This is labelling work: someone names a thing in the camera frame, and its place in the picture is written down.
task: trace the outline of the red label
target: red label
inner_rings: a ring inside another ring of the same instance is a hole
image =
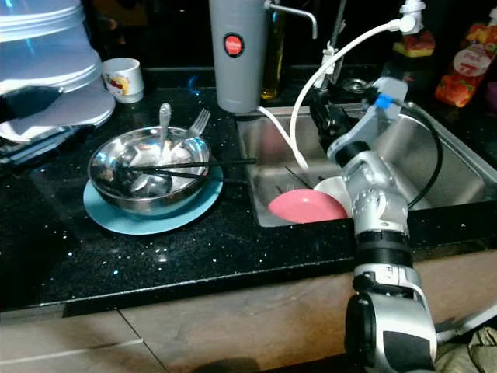
[[[238,57],[243,52],[243,39],[235,33],[224,37],[224,50],[230,57]]]
[[[492,60],[485,54],[485,49],[476,45],[463,49],[454,57],[454,69],[464,76],[479,76],[487,71]]]

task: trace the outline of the oil bottle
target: oil bottle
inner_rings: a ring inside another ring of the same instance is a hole
[[[283,42],[285,13],[274,11],[268,32],[266,63],[262,78],[261,97],[275,99],[280,94],[281,64],[283,60]]]

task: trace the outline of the white pipe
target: white pipe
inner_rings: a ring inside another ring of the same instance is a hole
[[[294,147],[294,144],[292,143],[292,141],[288,137],[288,134],[286,133],[286,131],[284,130],[283,126],[278,121],[278,119],[273,115],[273,113],[271,113],[269,110],[267,110],[265,107],[262,107],[262,106],[259,106],[257,108],[257,110],[260,111],[261,113],[263,113],[264,115],[266,115],[273,122],[273,124],[278,129],[281,136],[283,137],[283,139],[287,142],[288,146],[290,146],[290,149],[292,149],[292,152],[294,152],[294,156],[295,156],[295,159],[297,160],[297,163],[299,165],[305,165],[305,168],[307,168],[308,163],[305,161],[304,156],[302,155],[302,153],[299,152],[298,149],[296,149]]]
[[[294,105],[294,110],[292,111],[292,116],[290,119],[290,141],[292,145],[290,146],[292,150],[294,151],[295,159],[297,160],[299,166],[302,169],[307,169],[308,164],[305,162],[304,158],[300,158],[302,154],[298,150],[297,146],[297,139],[295,135],[296,131],[296,125],[297,125],[297,115],[298,111],[301,108],[302,102],[304,101],[305,96],[308,94],[309,89],[311,89],[312,85],[314,82],[322,75],[325,73],[326,69],[329,68],[332,64],[334,64],[337,60],[339,60],[341,57],[343,57],[344,54],[346,54],[348,51],[350,51],[352,48],[354,48],[357,44],[362,43],[366,39],[369,39],[370,37],[376,35],[377,33],[382,33],[384,31],[397,31],[399,30],[399,27],[401,25],[401,20],[400,19],[394,19],[388,23],[385,23],[384,25],[380,25],[378,27],[374,27],[373,29],[363,33],[356,39],[352,40],[350,43],[348,43],[344,48],[342,48],[338,53],[336,53],[332,58],[327,60],[312,76],[311,78],[305,83],[304,88],[302,88],[300,94],[297,97],[297,100],[295,101]]]
[[[470,315],[468,317],[465,317],[461,321],[456,322],[456,324],[453,325],[453,329],[439,331],[436,334],[436,341],[438,343],[443,343],[451,340],[456,336],[462,336],[463,334],[478,328],[481,324],[489,321],[490,319],[493,319],[496,316],[497,303],[495,303],[485,311]]]

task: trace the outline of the chopsticks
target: chopsticks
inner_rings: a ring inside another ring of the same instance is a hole
[[[216,177],[216,176],[211,176],[211,175],[198,175],[196,173],[179,173],[176,171],[169,171],[167,169],[161,170],[159,173],[156,173],[155,175],[169,175],[169,176],[176,176],[176,177],[186,177],[188,179],[206,179],[210,181],[222,181],[224,183],[234,183],[234,184],[244,184],[246,185],[247,182],[245,180],[239,180],[239,179],[229,179],[225,177]]]
[[[255,162],[256,162],[255,158],[246,158],[246,159],[235,159],[232,161],[207,161],[207,162],[171,163],[168,165],[131,166],[129,167],[129,169],[131,171],[149,171],[151,169],[185,169],[189,167],[253,165]],[[173,171],[168,171],[168,173],[171,176],[180,176],[180,175],[173,175],[174,173]]]

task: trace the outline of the white cable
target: white cable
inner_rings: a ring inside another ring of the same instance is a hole
[[[312,85],[314,82],[321,76],[321,74],[325,73],[326,69],[329,68],[332,64],[334,64],[337,60],[339,60],[345,53],[350,51],[352,48],[354,48],[357,44],[362,43],[366,39],[369,39],[373,35],[376,35],[377,33],[382,33],[384,31],[396,31],[399,29],[399,26],[401,24],[400,19],[393,19],[392,21],[385,23],[384,25],[380,25],[378,27],[374,27],[373,29],[363,33],[356,39],[352,40],[350,43],[348,43],[344,48],[342,48],[338,53],[333,55],[332,58],[327,60],[312,76],[311,78],[305,83],[304,88],[301,90],[300,94],[297,97],[297,100],[295,101],[294,105],[294,110],[292,111],[292,116],[290,118],[290,141],[292,143],[291,148],[294,151],[295,158],[297,159],[297,154],[300,154],[297,146],[297,139],[295,135],[295,130],[296,130],[296,124],[297,124],[297,115],[298,111],[301,108],[302,102],[304,101],[305,96],[308,94],[309,89],[311,89]],[[297,162],[299,166],[302,169],[307,169],[308,165],[306,162],[299,162],[297,159]]]
[[[262,107],[262,106],[259,106],[257,108],[257,110],[260,111],[261,113],[263,113],[264,115],[266,115],[273,122],[273,124],[278,129],[278,131],[280,132],[281,136],[283,137],[283,139],[287,142],[288,146],[290,146],[290,149],[292,149],[292,152],[294,152],[294,157],[297,160],[297,163],[299,165],[301,165],[301,167],[302,167],[302,165],[304,165],[304,167],[307,169],[308,168],[308,163],[305,161],[304,156],[294,146],[294,144],[292,143],[292,141],[288,137],[288,134],[284,130],[283,126],[278,121],[278,119],[273,115],[273,113],[271,113],[269,110],[267,110],[265,107]]]

